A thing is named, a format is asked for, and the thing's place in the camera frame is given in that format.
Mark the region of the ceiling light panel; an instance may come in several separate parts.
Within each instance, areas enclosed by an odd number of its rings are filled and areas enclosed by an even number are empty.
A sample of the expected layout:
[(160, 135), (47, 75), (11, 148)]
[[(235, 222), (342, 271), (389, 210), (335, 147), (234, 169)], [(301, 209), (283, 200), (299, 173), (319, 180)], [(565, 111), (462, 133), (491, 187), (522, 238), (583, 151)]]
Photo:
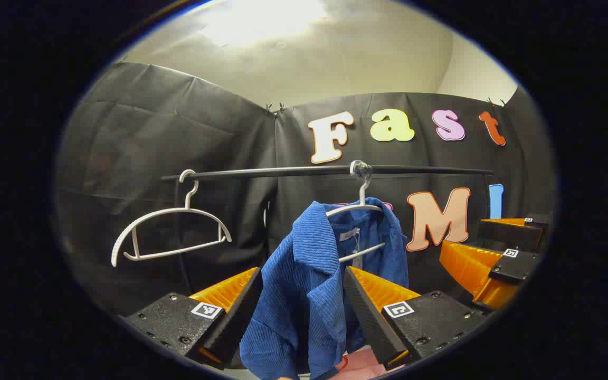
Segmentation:
[(279, 39), (328, 18), (321, 0), (222, 0), (208, 5), (199, 33), (216, 46)]

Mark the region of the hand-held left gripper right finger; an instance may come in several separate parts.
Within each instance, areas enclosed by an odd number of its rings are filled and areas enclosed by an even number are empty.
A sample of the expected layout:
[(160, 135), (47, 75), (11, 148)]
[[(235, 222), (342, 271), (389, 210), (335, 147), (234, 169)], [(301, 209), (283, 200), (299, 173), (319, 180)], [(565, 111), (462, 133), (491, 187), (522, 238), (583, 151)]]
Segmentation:
[(346, 268), (343, 284), (366, 343), (386, 369), (453, 346), (488, 319), (441, 291), (420, 295), (356, 267)]

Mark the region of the black clothes rail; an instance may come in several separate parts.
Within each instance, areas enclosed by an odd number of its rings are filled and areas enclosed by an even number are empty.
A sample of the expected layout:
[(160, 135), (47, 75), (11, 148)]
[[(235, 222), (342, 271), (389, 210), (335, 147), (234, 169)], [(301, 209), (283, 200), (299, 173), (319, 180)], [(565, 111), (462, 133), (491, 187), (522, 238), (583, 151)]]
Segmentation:
[[(195, 173), (185, 170), (180, 175), (162, 176), (161, 181), (176, 181), (179, 184), (190, 177), (193, 180), (224, 180), (236, 178), (263, 178), (285, 176), (326, 176), (349, 173), (349, 166), (321, 166), (321, 167), (282, 167), (260, 168), (251, 170), (222, 170), (215, 172)], [(372, 176), (377, 175), (472, 175), (482, 176), (487, 181), (493, 175), (491, 170), (476, 170), (465, 168), (433, 167), (433, 166), (391, 166), (376, 165), (372, 167)], [(433, 238), (434, 245), (444, 242), (449, 236), (461, 242), (468, 239), (468, 201), (470, 188), (454, 188), (444, 207), (441, 207), (430, 192), (417, 192), (407, 197), (408, 206), (412, 209), (412, 231), (404, 235), (401, 226), (396, 227), (398, 235), (402, 238), (401, 250), (403, 253), (420, 252), (429, 247), (429, 237)]]

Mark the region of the white hanger with taped hook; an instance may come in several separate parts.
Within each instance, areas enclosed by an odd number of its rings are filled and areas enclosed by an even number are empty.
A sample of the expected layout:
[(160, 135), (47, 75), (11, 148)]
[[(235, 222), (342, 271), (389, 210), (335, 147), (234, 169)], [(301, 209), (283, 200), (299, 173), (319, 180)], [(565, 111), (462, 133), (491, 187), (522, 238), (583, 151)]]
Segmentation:
[[(376, 205), (369, 205), (366, 203), (367, 197), (365, 196), (365, 190), (367, 190), (367, 188), (369, 188), (369, 184), (372, 180), (372, 167), (370, 165), (366, 164), (364, 161), (355, 160), (355, 161), (350, 162), (350, 164), (349, 164), (349, 173), (350, 173), (350, 176), (357, 178), (357, 180), (359, 180), (359, 181), (362, 181), (362, 185), (359, 188), (358, 204), (345, 205), (345, 206), (336, 208), (334, 210), (330, 210), (329, 212), (326, 212), (326, 217), (328, 219), (330, 219), (333, 216), (336, 216), (343, 212), (352, 211), (352, 210), (376, 210), (378, 212), (383, 213), (384, 210), (382, 207), (379, 207)], [(345, 257), (340, 257), (340, 258), (338, 258), (338, 262), (342, 263), (342, 262), (351, 261), (352, 259), (355, 259), (357, 257), (362, 257), (362, 255), (366, 255), (367, 253), (375, 252), (376, 250), (383, 248), (385, 245), (386, 245), (385, 242), (380, 243), (380, 244), (377, 244), (370, 248), (366, 248), (364, 250), (352, 253), (351, 255), (348, 255)]]

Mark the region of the blue ribbed knit garment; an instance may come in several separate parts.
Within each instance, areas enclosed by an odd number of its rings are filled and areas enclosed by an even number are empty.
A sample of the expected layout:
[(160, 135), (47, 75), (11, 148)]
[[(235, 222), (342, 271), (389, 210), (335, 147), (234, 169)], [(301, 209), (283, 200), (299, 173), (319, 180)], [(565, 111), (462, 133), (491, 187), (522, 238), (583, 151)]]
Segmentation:
[(328, 218), (337, 205), (312, 202), (261, 269), (263, 290), (240, 342), (243, 365), (260, 380), (299, 380), (301, 373), (328, 380), (344, 354), (365, 346), (343, 287), (352, 263), (339, 258), (377, 247), (362, 255), (362, 269), (408, 286), (407, 238), (399, 219), (381, 200), (365, 201), (381, 211)]

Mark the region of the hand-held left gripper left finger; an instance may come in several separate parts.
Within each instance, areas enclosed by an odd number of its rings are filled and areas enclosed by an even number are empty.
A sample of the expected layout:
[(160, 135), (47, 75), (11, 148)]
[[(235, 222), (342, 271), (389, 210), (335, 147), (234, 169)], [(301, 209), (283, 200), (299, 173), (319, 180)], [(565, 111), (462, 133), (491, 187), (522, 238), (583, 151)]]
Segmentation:
[(167, 293), (120, 322), (178, 361), (230, 366), (263, 289), (260, 267), (243, 271), (193, 295)]

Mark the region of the pink laundry hamper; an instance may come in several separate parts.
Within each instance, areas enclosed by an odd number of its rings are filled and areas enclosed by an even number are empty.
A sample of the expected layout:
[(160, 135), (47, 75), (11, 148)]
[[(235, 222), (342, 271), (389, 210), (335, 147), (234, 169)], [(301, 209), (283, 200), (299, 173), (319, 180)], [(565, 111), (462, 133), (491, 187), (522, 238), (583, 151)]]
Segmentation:
[(330, 380), (370, 380), (370, 378), (387, 373), (384, 365), (377, 361), (373, 349), (369, 345), (345, 354), (336, 368), (338, 373)]

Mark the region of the empty white plastic hanger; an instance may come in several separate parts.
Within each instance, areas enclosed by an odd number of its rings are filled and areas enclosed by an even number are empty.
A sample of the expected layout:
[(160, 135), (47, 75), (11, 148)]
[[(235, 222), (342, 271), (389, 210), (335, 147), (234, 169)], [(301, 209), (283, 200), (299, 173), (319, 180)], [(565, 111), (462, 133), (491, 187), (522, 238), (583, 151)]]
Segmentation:
[[(185, 195), (183, 207), (172, 207), (172, 208), (165, 208), (162, 210), (156, 210), (156, 211), (144, 214), (144, 215), (140, 216), (139, 218), (135, 219), (134, 221), (130, 222), (130, 224), (128, 224), (125, 227), (125, 229), (123, 231), (121, 231), (120, 235), (118, 236), (118, 238), (116, 238), (116, 241), (113, 244), (113, 247), (111, 250), (111, 258), (110, 258), (112, 267), (115, 268), (117, 266), (118, 258), (121, 253), (128, 260), (145, 261), (145, 260), (152, 260), (155, 258), (171, 257), (172, 255), (179, 255), (181, 253), (193, 252), (195, 250), (212, 247), (213, 245), (217, 245), (217, 244), (224, 243), (224, 242), (232, 242), (233, 238), (231, 236), (231, 233), (229, 232), (229, 229), (224, 224), (224, 222), (222, 222), (219, 218), (217, 218), (215, 215), (213, 215), (209, 212), (191, 207), (192, 197), (198, 191), (199, 187), (200, 187), (200, 182), (198, 180), (194, 180), (194, 187), (192, 188), (192, 190), (190, 190), (190, 192), (186, 193), (186, 195)], [(198, 215), (206, 216), (207, 218), (212, 219), (213, 221), (217, 222), (217, 235), (218, 235), (217, 240), (194, 245), (191, 247), (169, 250), (166, 252), (142, 254), (140, 252), (140, 248), (138, 247), (137, 227), (142, 225), (146, 221), (150, 221), (154, 218), (164, 216), (164, 215), (169, 215), (169, 214), (198, 214)], [(122, 252), (121, 246), (125, 242), (126, 238), (128, 238), (129, 236), (132, 238), (132, 247), (133, 247), (132, 253)]]

